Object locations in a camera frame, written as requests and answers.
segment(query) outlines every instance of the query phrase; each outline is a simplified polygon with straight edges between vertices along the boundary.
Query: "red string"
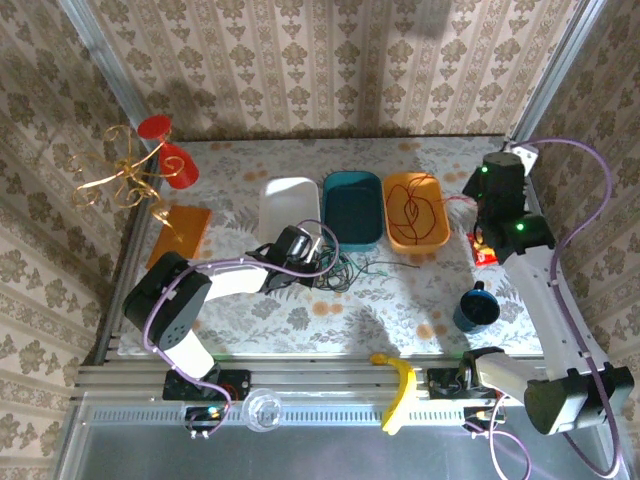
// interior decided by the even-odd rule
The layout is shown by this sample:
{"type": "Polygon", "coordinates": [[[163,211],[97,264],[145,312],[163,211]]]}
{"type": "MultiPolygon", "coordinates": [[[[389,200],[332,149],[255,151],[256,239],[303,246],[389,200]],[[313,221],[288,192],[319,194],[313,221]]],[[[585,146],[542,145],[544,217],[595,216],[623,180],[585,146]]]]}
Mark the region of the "red string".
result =
{"type": "Polygon", "coordinates": [[[469,198],[469,197],[465,197],[463,195],[453,195],[452,197],[447,197],[444,199],[445,202],[448,202],[450,200],[460,200],[464,203],[467,203],[469,205],[474,205],[476,204],[476,202],[473,201],[473,199],[469,198]]]}
{"type": "Polygon", "coordinates": [[[236,390],[236,388],[233,385],[231,385],[229,383],[221,383],[220,386],[222,388],[224,388],[227,392],[229,392],[231,395],[233,395],[232,398],[234,400],[238,400],[238,397],[239,397],[238,391],[236,390]]]}
{"type": "MultiPolygon", "coordinates": [[[[402,235],[403,237],[405,237],[406,239],[415,242],[415,245],[418,244],[419,240],[423,240],[425,238],[427,238],[431,232],[433,232],[433,229],[436,227],[436,212],[435,209],[433,208],[432,203],[424,198],[424,197],[420,197],[415,195],[415,191],[416,189],[420,186],[420,184],[427,179],[431,179],[433,178],[433,175],[429,175],[429,174],[425,174],[422,175],[420,177],[415,177],[413,179],[411,179],[408,183],[407,186],[405,187],[404,185],[400,185],[400,184],[396,184],[393,187],[391,187],[391,190],[389,191],[389,194],[387,195],[387,212],[389,212],[389,201],[391,199],[391,197],[393,196],[393,192],[395,191],[396,188],[400,188],[401,190],[404,190],[405,193],[407,194],[407,201],[405,202],[402,210],[404,212],[404,215],[406,217],[407,223],[396,223],[394,220],[392,220],[391,216],[389,216],[389,225],[393,226],[396,228],[396,230],[400,233],[400,235],[402,235]],[[420,217],[420,205],[418,204],[418,202],[424,202],[425,206],[429,207],[429,210],[431,210],[431,217],[433,218],[433,224],[431,225],[431,227],[429,228],[429,230],[427,231],[426,234],[424,235],[418,235],[418,232],[415,228],[415,224],[416,221],[418,220],[418,218],[420,217]],[[411,233],[413,233],[412,236],[407,235],[406,233],[404,233],[402,231],[401,228],[410,228],[411,229],[411,233]]],[[[402,242],[400,241],[395,235],[393,235],[393,233],[391,233],[391,236],[393,237],[393,239],[398,242],[398,243],[406,243],[406,242],[402,242]]]]}

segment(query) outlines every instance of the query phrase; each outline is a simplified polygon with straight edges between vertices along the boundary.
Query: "red small box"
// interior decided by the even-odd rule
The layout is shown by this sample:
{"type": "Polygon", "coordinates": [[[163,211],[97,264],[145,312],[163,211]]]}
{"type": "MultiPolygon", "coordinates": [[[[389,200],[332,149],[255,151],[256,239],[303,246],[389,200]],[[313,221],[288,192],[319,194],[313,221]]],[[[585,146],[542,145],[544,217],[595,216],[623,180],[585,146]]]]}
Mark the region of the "red small box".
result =
{"type": "Polygon", "coordinates": [[[471,244],[471,251],[473,252],[473,259],[476,262],[476,267],[486,267],[488,265],[496,265],[498,258],[496,252],[493,249],[476,242],[473,233],[467,233],[467,238],[471,244]]]}

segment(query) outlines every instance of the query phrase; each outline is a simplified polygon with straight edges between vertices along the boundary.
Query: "teal plastic tray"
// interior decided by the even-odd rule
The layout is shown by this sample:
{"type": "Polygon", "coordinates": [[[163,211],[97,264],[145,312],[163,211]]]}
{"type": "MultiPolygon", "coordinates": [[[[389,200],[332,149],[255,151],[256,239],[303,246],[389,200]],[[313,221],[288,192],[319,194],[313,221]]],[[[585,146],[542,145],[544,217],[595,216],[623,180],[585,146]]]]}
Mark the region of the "teal plastic tray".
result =
{"type": "Polygon", "coordinates": [[[372,250],[384,231],[382,182],[371,172],[335,172],[322,192],[322,221],[345,252],[372,250]]]}

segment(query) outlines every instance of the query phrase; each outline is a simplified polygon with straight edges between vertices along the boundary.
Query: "white plastic tray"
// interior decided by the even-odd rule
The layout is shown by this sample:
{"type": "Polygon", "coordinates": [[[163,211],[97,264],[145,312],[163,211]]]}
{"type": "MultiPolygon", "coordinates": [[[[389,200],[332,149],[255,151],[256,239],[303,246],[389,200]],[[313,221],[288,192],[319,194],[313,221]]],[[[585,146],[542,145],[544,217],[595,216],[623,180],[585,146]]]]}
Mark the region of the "white plastic tray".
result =
{"type": "MultiPolygon", "coordinates": [[[[305,177],[286,177],[270,180],[260,191],[258,240],[272,243],[282,230],[311,218],[320,221],[318,186],[305,177]]],[[[320,226],[309,223],[304,229],[320,235],[320,226]]]]}

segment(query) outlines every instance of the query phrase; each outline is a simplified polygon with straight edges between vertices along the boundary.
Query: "striped floral wallpaper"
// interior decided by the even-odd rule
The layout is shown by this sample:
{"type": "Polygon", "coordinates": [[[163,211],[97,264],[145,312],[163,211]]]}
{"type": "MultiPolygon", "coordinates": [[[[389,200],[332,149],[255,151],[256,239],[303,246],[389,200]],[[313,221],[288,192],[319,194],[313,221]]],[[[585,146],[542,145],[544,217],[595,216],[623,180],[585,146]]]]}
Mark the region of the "striped floral wallpaper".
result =
{"type": "Polygon", "coordinates": [[[45,479],[111,294],[126,213],[77,210],[69,153],[121,117],[56,2],[0,2],[0,479],[45,479]]]}
{"type": "Polygon", "coordinates": [[[180,140],[504,134],[571,0],[91,0],[180,140]]]}
{"type": "MultiPolygon", "coordinates": [[[[614,363],[640,384],[640,2],[608,2],[563,81],[536,136],[583,140],[613,171],[613,198],[575,239],[565,273],[587,323],[614,363]]],[[[542,150],[533,179],[543,209],[563,237],[598,205],[604,177],[570,148],[542,150]]],[[[640,389],[624,409],[640,470],[640,389]]]]}

